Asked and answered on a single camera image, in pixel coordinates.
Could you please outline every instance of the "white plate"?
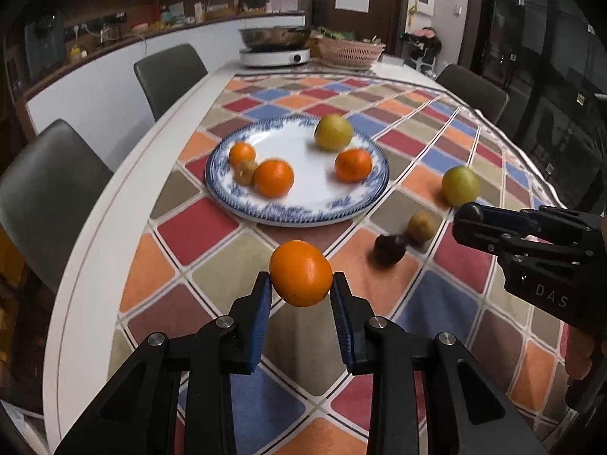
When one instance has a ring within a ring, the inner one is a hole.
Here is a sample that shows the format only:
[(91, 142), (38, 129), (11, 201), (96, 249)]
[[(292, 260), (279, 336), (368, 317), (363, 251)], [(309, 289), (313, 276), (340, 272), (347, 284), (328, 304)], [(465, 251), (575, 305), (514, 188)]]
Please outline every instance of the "white plate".
[[(285, 116), (257, 121), (231, 133), (215, 147), (206, 165), (211, 195), (239, 217), (271, 226), (324, 226), (363, 212), (383, 194), (388, 184), (388, 162), (374, 142), (355, 131), (348, 148), (369, 152), (373, 169), (360, 183), (342, 183), (335, 175), (337, 153), (319, 149), (314, 140), (318, 121), (309, 116)], [(295, 173), (289, 193), (268, 199), (254, 187), (238, 185), (228, 162), (236, 142), (252, 145), (257, 162), (288, 162)]]

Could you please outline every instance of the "white electric stove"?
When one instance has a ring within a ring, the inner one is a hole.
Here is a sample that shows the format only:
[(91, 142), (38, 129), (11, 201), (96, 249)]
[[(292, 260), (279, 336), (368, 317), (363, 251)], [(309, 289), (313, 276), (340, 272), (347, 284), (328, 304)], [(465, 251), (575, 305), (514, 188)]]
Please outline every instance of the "white electric stove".
[(241, 63), (252, 68), (303, 65), (309, 60), (310, 50), (270, 51), (268, 53), (251, 50), (241, 51)]

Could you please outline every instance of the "pink plastic basket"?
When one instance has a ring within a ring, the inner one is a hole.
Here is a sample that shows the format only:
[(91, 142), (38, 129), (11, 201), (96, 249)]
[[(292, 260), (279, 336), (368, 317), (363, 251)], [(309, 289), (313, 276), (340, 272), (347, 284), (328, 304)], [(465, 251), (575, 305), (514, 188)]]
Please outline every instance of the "pink plastic basket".
[(371, 68), (384, 48), (385, 44), (338, 41), (327, 37), (318, 40), (318, 49), (324, 60), (352, 68)]

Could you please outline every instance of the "brown door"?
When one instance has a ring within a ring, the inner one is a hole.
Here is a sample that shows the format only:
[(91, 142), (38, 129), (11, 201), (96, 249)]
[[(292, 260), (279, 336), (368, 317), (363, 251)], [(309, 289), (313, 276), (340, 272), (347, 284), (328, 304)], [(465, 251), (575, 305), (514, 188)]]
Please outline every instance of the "brown door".
[(337, 10), (335, 0), (313, 0), (313, 25), (332, 30), (354, 31), (363, 38), (381, 38), (393, 53), (398, 39), (401, 0), (369, 0), (369, 12)]

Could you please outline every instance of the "orange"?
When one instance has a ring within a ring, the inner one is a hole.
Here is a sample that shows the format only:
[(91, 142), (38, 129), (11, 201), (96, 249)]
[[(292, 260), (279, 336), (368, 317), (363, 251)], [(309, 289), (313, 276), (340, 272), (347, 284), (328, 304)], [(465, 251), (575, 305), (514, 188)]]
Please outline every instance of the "orange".
[(268, 198), (277, 198), (289, 192), (295, 182), (295, 174), (285, 161), (268, 159), (257, 167), (254, 180), (259, 193)]
[(241, 162), (254, 160), (255, 150), (245, 142), (236, 142), (234, 147), (230, 149), (230, 165), (232, 167), (238, 166)]
[(371, 155), (363, 148), (345, 150), (335, 159), (335, 172), (338, 178), (346, 183), (362, 181), (372, 168)]
[(287, 241), (269, 259), (269, 278), (278, 295), (293, 306), (319, 303), (333, 284), (331, 264), (305, 241)]

